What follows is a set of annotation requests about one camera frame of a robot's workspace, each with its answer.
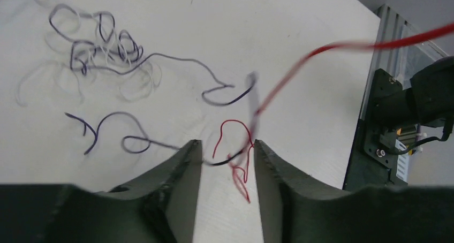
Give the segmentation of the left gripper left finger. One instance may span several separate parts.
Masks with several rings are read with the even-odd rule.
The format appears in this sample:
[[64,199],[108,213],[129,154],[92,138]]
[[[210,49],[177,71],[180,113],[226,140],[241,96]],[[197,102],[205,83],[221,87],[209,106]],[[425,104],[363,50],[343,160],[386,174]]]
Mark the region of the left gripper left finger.
[[1,242],[191,242],[202,143],[108,192],[71,184],[2,184]]

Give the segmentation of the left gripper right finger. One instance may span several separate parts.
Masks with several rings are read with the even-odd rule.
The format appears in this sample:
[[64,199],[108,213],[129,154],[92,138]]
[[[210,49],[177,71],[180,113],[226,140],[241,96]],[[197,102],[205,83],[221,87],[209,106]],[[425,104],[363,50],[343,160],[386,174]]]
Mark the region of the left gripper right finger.
[[349,192],[279,157],[262,140],[254,166],[265,242],[453,242],[453,188]]

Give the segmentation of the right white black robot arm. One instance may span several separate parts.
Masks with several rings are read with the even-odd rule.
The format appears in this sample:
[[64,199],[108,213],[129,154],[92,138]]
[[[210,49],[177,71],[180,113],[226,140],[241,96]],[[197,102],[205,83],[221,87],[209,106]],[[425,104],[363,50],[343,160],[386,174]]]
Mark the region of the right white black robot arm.
[[378,99],[373,119],[387,128],[420,124],[437,128],[453,118],[453,57],[417,72],[410,88]]

